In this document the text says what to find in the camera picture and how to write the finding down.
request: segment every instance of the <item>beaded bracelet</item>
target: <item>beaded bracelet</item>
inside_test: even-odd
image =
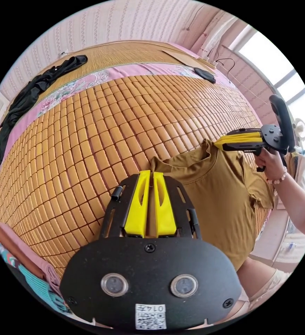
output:
[[[283,173],[282,177],[278,180],[267,179],[268,184],[279,184],[279,183],[281,183],[285,179],[287,172],[288,171],[287,171],[286,167],[284,166],[284,173]]]

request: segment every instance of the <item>cable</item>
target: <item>cable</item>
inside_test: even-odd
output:
[[[194,19],[195,19],[195,17],[197,16],[197,14],[198,14],[198,12],[201,10],[201,8],[203,8],[205,5],[202,5],[198,10],[197,10],[197,12],[196,12],[196,14],[195,14],[195,16],[194,16],[194,18],[192,19],[192,21],[191,21],[191,23],[190,23],[190,25],[186,28],[186,30],[187,31],[189,31],[190,30],[190,27],[191,27],[191,24],[193,23],[193,21],[194,21]]]
[[[217,59],[216,62],[220,62],[223,66],[225,66],[224,63],[221,62],[221,60],[225,60],[225,59],[230,59],[230,60],[232,60],[234,62],[233,66],[227,72],[227,79],[229,80],[229,83],[230,83],[230,79],[228,78],[228,74],[230,73],[230,71],[232,70],[232,68],[235,66],[235,61],[232,58],[220,58],[220,59]]]
[[[219,50],[218,50],[218,48],[212,48],[211,51],[207,54],[207,57],[209,57],[209,55],[211,54],[211,52],[212,52],[214,49],[216,49],[216,52],[217,52],[217,54],[218,54],[217,57],[219,57]]]

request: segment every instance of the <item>white shorts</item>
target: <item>white shorts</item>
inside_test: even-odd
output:
[[[256,294],[249,298],[248,311],[252,311],[272,297],[290,275],[291,273],[276,270],[271,279]]]

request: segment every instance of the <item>bed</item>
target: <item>bed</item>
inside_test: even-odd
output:
[[[153,156],[167,159],[204,138],[260,126],[250,104],[218,70],[212,87],[161,48],[196,56],[150,41],[77,53],[88,56],[86,66],[58,79],[10,134],[0,165],[0,222],[59,276],[95,238],[119,181],[148,169]],[[183,128],[176,127],[180,121]],[[253,156],[244,155],[255,168]],[[257,236],[269,213],[256,208]]]

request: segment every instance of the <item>black handle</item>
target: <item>black handle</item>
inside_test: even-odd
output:
[[[293,152],[295,147],[295,137],[289,111],[285,104],[285,101],[283,98],[276,94],[271,95],[269,97],[269,101],[271,104],[271,108],[276,115],[279,128],[284,137],[286,148],[288,148],[289,152]]]
[[[262,151],[262,148],[258,148],[255,152],[254,152],[254,155],[255,156],[259,156],[260,155],[260,153],[261,153],[261,151]],[[264,170],[265,170],[265,166],[263,166],[263,167],[257,167],[256,168],[256,171],[257,172],[264,172]]]

